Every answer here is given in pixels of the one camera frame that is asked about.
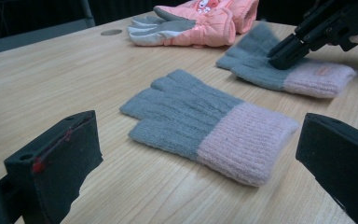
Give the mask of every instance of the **knit cuff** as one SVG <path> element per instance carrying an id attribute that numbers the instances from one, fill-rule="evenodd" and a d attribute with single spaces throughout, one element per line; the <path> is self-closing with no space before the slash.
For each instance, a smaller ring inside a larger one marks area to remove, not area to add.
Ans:
<path id="1" fill-rule="evenodd" d="M 256 105 L 235 106 L 203 139 L 197 160 L 243 184 L 261 186 L 296 121 Z"/>

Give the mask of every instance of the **table surface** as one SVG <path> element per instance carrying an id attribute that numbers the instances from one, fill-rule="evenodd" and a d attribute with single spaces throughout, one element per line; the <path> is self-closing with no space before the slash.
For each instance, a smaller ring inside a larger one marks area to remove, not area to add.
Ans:
<path id="1" fill-rule="evenodd" d="M 358 76 L 333 100 L 269 91 L 215 66 L 228 47 L 136 47 L 125 31 L 129 23 L 115 21 L 0 53 L 0 178 L 5 158 L 61 119 L 95 110 L 104 161 L 86 178 L 63 223 L 352 223 L 295 159 L 300 129 L 267 185 L 253 188 L 134 142 L 128 133 L 137 120 L 118 109 L 154 79 L 184 69 L 300 124 L 311 112 L 358 129 Z M 269 25 L 279 38 L 294 30 Z M 109 30 L 123 32 L 101 35 Z M 343 52 L 326 46 L 309 57 L 358 72 L 358 47 Z"/>

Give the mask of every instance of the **knitted fabric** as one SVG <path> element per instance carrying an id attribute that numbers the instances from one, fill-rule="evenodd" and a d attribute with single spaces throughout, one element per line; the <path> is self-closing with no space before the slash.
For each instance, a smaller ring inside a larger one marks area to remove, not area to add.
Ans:
<path id="1" fill-rule="evenodd" d="M 355 76 L 352 68 L 338 63 L 303 59 L 287 70 L 275 69 L 267 54 L 279 43 L 265 23 L 252 29 L 216 62 L 257 86 L 318 98 L 334 98 Z"/>
<path id="2" fill-rule="evenodd" d="M 293 119 L 209 87 L 182 70 L 155 80 L 120 111 L 140 120 L 130 132 L 134 140 L 252 186 L 267 183 L 297 128 Z"/>

